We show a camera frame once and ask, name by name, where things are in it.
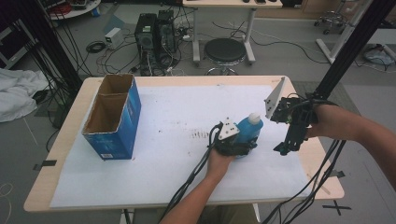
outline stool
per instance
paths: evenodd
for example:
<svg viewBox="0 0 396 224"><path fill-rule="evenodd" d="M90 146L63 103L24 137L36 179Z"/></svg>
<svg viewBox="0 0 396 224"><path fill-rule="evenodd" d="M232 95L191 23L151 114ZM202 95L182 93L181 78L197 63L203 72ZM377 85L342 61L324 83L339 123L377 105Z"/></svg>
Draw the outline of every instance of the stool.
<svg viewBox="0 0 396 224"><path fill-rule="evenodd" d="M209 69L206 75L214 70L220 70L221 75L227 76L230 75L230 72L238 75L228 66L244 61L247 51L245 45L239 41L231 38L218 38L206 43L204 54L210 61L219 66Z"/></svg>
<svg viewBox="0 0 396 224"><path fill-rule="evenodd" d="M328 25L328 28L323 31L324 35L327 35L330 33L330 30L336 26L341 29L342 33L344 31L345 26L347 25L347 18L341 13L344 4L346 2L357 2L359 0L341 0L340 4L338 5L337 9L335 11L327 11L324 13L323 16L319 18L319 20L315 21L314 25L319 26L320 21L324 24Z"/></svg>

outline blue box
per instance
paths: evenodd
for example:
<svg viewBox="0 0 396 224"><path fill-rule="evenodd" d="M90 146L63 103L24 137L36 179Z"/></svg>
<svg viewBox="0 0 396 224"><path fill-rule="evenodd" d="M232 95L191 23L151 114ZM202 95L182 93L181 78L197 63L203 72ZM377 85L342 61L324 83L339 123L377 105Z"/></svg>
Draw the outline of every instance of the blue box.
<svg viewBox="0 0 396 224"><path fill-rule="evenodd" d="M129 160L141 103L134 75L106 75L82 135L103 160Z"/></svg>

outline human hand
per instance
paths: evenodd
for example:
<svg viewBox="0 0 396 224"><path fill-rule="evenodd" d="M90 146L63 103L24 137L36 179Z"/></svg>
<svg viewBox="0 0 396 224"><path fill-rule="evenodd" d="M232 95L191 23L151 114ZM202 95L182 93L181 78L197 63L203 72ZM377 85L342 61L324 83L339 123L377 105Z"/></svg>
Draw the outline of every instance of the human hand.
<svg viewBox="0 0 396 224"><path fill-rule="evenodd" d="M318 123L312 123L306 137L326 136L338 140L356 141L364 118L336 105L315 107Z"/></svg>
<svg viewBox="0 0 396 224"><path fill-rule="evenodd" d="M223 156L214 148L211 149L205 178L219 183L227 173L228 166L233 159L235 159L235 156Z"/></svg>

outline human arm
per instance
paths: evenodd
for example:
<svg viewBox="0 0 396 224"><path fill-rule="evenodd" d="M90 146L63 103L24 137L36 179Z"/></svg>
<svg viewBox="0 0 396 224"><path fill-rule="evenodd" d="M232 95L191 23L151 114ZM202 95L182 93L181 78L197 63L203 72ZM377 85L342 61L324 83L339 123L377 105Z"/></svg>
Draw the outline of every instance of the human arm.
<svg viewBox="0 0 396 224"><path fill-rule="evenodd" d="M184 199L180 201L161 221L166 223L197 223L204 207L234 157L220 155L216 150L210 152L207 171L204 179Z"/></svg>
<svg viewBox="0 0 396 224"><path fill-rule="evenodd" d="M372 120L335 105L315 108L318 123L312 124L306 137L327 136L360 143L373 156L396 190L396 134Z"/></svg>

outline white bottle cap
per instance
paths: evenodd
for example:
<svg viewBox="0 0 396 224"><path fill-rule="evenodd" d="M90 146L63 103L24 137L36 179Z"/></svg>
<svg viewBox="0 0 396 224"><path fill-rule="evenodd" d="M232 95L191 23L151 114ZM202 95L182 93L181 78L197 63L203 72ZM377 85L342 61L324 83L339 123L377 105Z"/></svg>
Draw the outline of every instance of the white bottle cap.
<svg viewBox="0 0 396 224"><path fill-rule="evenodd" d="M248 118L247 118L248 122L256 125L260 122L261 118L260 118L260 113L251 113Z"/></svg>

